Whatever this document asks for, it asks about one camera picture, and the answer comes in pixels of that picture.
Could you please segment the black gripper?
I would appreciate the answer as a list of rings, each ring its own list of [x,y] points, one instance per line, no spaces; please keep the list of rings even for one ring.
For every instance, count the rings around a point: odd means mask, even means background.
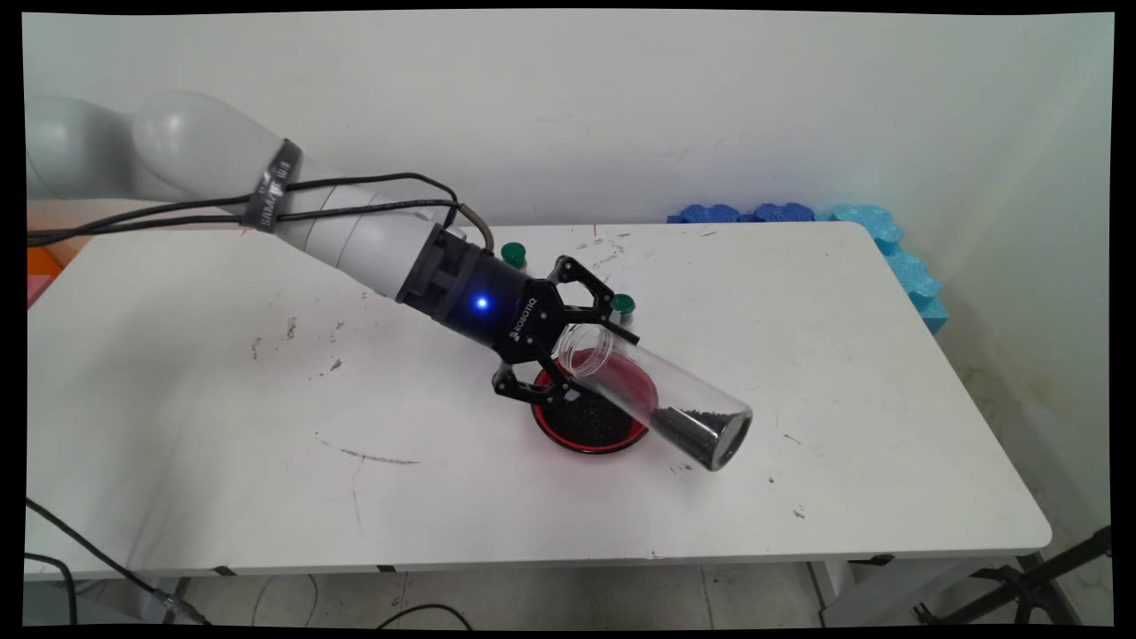
[[[563,284],[579,283],[588,306],[566,304]],[[442,327],[496,352],[493,392],[532,407],[573,403],[580,388],[556,363],[557,340],[573,325],[600,325],[630,345],[640,337],[613,320],[613,291],[579,260],[561,255],[548,279],[532,279],[435,224],[395,296]]]

